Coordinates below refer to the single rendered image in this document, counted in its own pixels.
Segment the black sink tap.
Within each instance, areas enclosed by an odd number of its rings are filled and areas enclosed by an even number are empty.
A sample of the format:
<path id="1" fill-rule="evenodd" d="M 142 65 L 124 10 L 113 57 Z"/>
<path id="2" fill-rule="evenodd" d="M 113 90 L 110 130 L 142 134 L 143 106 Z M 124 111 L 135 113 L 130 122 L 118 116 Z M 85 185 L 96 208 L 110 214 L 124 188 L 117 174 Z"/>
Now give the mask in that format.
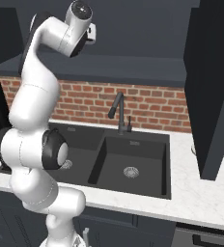
<path id="1" fill-rule="evenodd" d="M 122 92 L 118 92 L 112 106 L 108 112 L 108 118 L 113 119 L 116 114 L 116 110 L 119 108 L 119 122 L 118 122 L 118 133 L 123 135 L 125 132 L 130 132 L 132 130 L 131 118 L 128 118 L 129 123 L 125 125 L 124 121 L 124 94 Z"/>

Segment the grey dishwasher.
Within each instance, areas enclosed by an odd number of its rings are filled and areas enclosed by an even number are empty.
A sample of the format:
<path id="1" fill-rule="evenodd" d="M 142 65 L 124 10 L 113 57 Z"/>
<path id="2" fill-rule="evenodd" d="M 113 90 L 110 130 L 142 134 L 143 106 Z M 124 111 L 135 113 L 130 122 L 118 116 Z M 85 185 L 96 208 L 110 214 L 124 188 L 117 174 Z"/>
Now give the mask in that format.
<path id="1" fill-rule="evenodd" d="M 224 230 L 178 223 L 171 247 L 224 247 Z"/>

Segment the dark upper cabinet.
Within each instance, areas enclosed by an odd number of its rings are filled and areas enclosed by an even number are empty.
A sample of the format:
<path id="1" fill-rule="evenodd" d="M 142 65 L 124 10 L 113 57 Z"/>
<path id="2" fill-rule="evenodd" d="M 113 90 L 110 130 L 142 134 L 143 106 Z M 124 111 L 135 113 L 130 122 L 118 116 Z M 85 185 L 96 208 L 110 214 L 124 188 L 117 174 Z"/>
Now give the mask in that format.
<path id="1" fill-rule="evenodd" d="M 39 58 L 57 78 L 180 87 L 191 9 L 200 0 L 84 0 L 97 39 L 68 58 L 42 45 Z"/>

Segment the black double sink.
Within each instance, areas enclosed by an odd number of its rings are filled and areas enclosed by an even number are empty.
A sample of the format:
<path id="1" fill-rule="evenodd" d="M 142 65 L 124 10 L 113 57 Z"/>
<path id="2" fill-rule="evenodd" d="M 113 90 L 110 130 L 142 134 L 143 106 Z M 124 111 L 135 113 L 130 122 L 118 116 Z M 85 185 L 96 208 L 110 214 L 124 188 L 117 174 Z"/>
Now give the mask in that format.
<path id="1" fill-rule="evenodd" d="M 170 137 L 167 134 L 51 123 L 69 145 L 67 169 L 48 173 L 59 182 L 171 198 Z"/>

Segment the dark lower cabinet door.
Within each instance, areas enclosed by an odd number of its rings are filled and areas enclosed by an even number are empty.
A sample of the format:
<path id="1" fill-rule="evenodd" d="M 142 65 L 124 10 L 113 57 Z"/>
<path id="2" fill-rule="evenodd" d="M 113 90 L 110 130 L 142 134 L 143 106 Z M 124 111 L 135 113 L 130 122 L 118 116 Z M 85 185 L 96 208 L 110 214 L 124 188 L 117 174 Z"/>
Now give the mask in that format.
<path id="1" fill-rule="evenodd" d="M 89 229 L 92 247 L 171 247 L 176 223 L 87 206 L 74 226 Z"/>
<path id="2" fill-rule="evenodd" d="M 45 216 L 25 209 L 13 193 L 0 191 L 0 212 L 16 247 L 40 247 L 47 237 Z"/>

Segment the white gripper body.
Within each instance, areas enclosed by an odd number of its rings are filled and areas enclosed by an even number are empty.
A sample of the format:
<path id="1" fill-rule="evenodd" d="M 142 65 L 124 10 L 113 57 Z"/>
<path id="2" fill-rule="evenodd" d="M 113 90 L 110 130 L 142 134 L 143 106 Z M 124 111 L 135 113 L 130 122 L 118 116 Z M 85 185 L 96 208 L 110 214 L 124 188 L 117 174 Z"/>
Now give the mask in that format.
<path id="1" fill-rule="evenodd" d="M 87 44 L 94 44 L 97 38 L 97 27 L 94 23 L 91 23 L 87 30 Z"/>

